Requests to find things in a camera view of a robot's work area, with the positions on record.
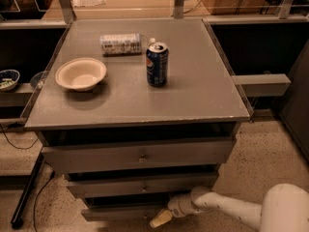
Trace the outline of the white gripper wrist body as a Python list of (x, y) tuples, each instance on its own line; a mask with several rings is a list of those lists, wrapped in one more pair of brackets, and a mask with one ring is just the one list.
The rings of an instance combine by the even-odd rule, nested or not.
[(200, 212), (200, 209), (192, 202), (190, 193), (173, 196), (167, 207), (174, 218), (184, 218)]

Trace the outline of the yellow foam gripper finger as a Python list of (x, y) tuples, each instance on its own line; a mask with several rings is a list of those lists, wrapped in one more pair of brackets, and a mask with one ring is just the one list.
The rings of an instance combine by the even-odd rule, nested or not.
[(169, 209), (162, 209), (151, 221), (150, 226), (157, 228), (173, 218), (173, 214)]

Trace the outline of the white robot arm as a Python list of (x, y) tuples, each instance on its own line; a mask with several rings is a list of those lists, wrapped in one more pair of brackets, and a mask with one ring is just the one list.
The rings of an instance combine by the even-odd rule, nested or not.
[(172, 197), (167, 207), (150, 221), (150, 226), (157, 228), (172, 218), (199, 215), (208, 210), (217, 210), (257, 232), (309, 232), (309, 193), (291, 184), (270, 188), (262, 204), (223, 196), (198, 186), (191, 192)]

